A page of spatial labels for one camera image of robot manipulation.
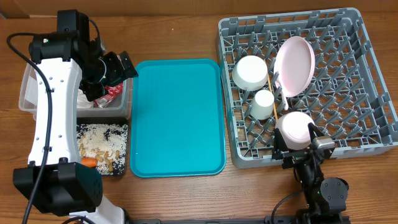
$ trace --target wooden table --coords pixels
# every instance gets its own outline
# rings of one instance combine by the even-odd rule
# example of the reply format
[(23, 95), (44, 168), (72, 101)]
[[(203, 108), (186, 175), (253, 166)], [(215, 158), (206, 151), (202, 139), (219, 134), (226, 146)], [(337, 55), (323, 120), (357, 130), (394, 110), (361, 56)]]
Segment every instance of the wooden table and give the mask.
[[(228, 16), (94, 18), (108, 49), (127, 50), (135, 65), (144, 60), (212, 58), (216, 60), (218, 21)], [(398, 106), (398, 13), (363, 13), (387, 87)], [(55, 19), (0, 20), (0, 223), (20, 223), (27, 200), (12, 184), (12, 171), (25, 167), (32, 147), (35, 121), (18, 109), (25, 62), (11, 52), (6, 37), (14, 32), (46, 33)], [(31, 38), (14, 44), (26, 55)], [(128, 168), (120, 178), (105, 177), (104, 194), (136, 219), (263, 218), (276, 203), (298, 190), (292, 170), (281, 167), (237, 169), (227, 142), (224, 171), (210, 177), (140, 179)], [(350, 189), (347, 211), (353, 223), (398, 223), (398, 150), (380, 156), (326, 161), (326, 177), (341, 177)], [(303, 197), (289, 200), (278, 215), (293, 215), (305, 207)], [(29, 223), (60, 223), (65, 217), (40, 214)]]

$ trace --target wooden surface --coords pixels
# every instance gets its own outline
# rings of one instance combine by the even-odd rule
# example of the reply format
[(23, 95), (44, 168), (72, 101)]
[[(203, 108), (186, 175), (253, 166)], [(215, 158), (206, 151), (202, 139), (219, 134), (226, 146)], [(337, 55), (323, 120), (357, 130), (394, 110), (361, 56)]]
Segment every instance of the wooden surface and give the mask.
[(267, 14), (356, 7), (361, 12), (398, 11), (396, 0), (1, 0), (10, 17), (55, 16), (58, 10), (78, 9), (89, 16), (176, 16)]
[[(217, 24), (223, 17), (227, 16), (109, 17), (95, 21), (108, 49), (127, 50), (137, 65), (169, 58), (216, 60)], [(363, 17), (391, 98), (398, 106), (398, 13), (367, 12)], [(55, 19), (0, 21), (0, 223), (22, 220), (27, 200), (14, 188), (12, 171), (26, 166), (35, 129), (32, 115), (18, 109), (25, 62), (8, 49), (6, 37), (14, 32), (52, 32), (55, 26)], [(27, 54), (30, 40), (18, 37), (14, 44)], [(155, 133), (162, 134), (161, 126)], [(203, 134), (192, 139), (192, 144), (206, 138)], [(224, 171), (210, 177), (140, 179), (128, 168), (123, 177), (103, 178), (104, 194), (137, 219), (263, 218), (280, 199), (300, 188), (292, 170), (279, 166), (235, 168), (228, 142), (227, 157)], [(348, 181), (345, 215), (350, 215), (353, 223), (398, 223), (397, 160), (398, 150), (393, 149), (380, 156), (332, 160), (322, 165), (326, 177)], [(303, 197), (298, 197), (283, 204), (277, 214), (293, 215), (304, 207)], [(29, 223), (60, 223), (64, 219), (40, 214), (34, 208)]]

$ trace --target gray container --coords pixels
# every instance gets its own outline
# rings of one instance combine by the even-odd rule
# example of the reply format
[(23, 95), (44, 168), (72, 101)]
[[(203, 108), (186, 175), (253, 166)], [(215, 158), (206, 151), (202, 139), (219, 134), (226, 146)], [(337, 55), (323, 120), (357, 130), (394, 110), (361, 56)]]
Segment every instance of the gray container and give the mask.
[[(34, 68), (29, 64), (26, 65), (24, 77), (22, 79), (21, 92), (19, 93), (19, 109), (27, 111), (36, 116), (37, 106), (25, 99), (27, 90), (27, 82), (29, 77), (36, 80), (36, 74)], [(77, 108), (77, 117), (122, 117), (129, 119), (131, 115), (131, 98), (132, 98), (132, 78), (125, 80), (123, 83), (123, 92), (117, 96), (109, 105), (105, 108)]]
[[(280, 164), (271, 159), (275, 117), (259, 121), (248, 113), (255, 91), (239, 89), (231, 72), (246, 55), (263, 58), (269, 68), (278, 117), (301, 111), (336, 142), (332, 157), (370, 156), (398, 145), (398, 117), (357, 9), (328, 9), (220, 20), (219, 57), (233, 164), (238, 168)], [(283, 111), (274, 83), (275, 56), (290, 37), (309, 41), (315, 73), (308, 88), (289, 98)]]

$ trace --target red package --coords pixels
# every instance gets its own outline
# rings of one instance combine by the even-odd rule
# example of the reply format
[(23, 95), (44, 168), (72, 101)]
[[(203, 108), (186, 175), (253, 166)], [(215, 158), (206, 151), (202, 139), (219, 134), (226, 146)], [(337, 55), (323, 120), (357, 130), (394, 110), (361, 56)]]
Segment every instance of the red package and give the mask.
[(94, 101), (95, 105), (99, 108), (106, 107), (113, 99), (123, 92), (123, 83), (116, 85), (115, 87), (105, 87), (108, 91), (107, 95), (104, 95)]

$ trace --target clear plastic container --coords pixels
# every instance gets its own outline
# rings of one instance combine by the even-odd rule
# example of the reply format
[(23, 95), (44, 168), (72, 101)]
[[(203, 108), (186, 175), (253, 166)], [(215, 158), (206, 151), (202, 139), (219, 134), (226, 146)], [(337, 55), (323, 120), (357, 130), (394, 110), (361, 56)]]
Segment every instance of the clear plastic container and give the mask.
[[(36, 117), (37, 106), (25, 99), (27, 90), (27, 82), (29, 77), (36, 80), (36, 73), (34, 68), (29, 64), (26, 65), (24, 77), (22, 79), (21, 92), (19, 94), (19, 109), (27, 111)], [(123, 83), (123, 93), (116, 97), (105, 108), (78, 108), (77, 117), (122, 117), (129, 119), (131, 115), (131, 97), (132, 97), (132, 78), (125, 80)]]

